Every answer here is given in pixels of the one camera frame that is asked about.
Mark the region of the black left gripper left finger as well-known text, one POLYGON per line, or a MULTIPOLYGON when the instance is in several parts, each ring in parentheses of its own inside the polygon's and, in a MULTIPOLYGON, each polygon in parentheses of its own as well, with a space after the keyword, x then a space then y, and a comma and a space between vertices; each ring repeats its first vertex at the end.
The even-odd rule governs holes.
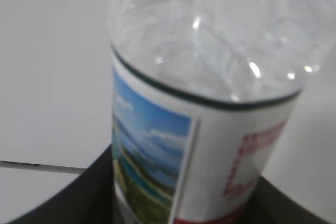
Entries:
POLYGON ((131 223, 114 189, 112 147, 65 189, 8 223, 131 223))

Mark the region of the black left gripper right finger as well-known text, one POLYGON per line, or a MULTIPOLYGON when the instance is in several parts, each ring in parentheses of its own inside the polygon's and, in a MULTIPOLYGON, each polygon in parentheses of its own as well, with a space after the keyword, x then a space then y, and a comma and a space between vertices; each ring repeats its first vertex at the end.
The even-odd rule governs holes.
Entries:
POLYGON ((278 188, 261 176, 236 223, 335 223, 335 187, 299 181, 278 188))

